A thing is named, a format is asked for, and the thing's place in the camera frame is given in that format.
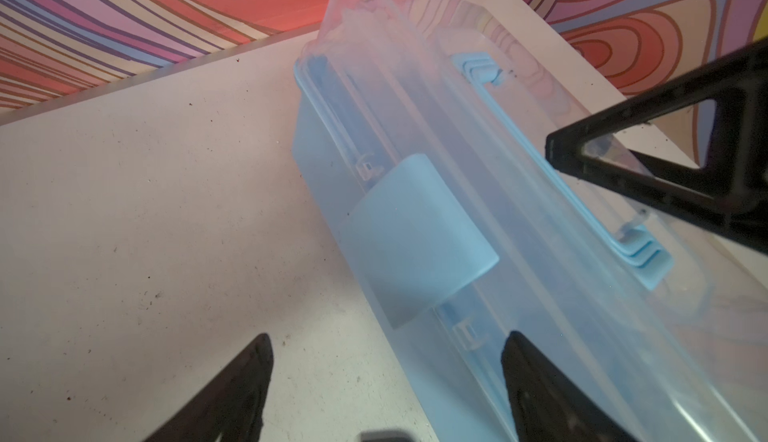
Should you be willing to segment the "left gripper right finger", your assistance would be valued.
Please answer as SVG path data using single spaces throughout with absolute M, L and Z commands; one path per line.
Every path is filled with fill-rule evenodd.
M 512 331 L 501 354 L 520 441 L 633 441 L 524 334 Z

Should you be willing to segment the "blue plastic tool box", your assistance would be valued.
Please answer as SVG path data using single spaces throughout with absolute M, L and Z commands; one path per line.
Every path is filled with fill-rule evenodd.
M 330 0 L 293 156 L 442 441 L 517 437 L 522 333 L 641 441 L 767 437 L 748 249 L 544 156 L 586 108 L 486 8 Z

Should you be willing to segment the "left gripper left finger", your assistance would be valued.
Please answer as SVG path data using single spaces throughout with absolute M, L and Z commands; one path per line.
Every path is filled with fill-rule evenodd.
M 268 334 L 257 335 L 149 441 L 257 441 L 274 367 Z

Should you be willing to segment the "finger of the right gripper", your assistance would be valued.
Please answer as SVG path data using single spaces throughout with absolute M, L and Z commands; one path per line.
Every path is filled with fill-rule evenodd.
M 634 150 L 640 166 L 630 169 L 590 150 L 605 136 L 696 106 L 704 106 L 710 130 L 692 160 Z M 545 157 L 564 174 L 765 254 L 766 40 L 551 132 Z

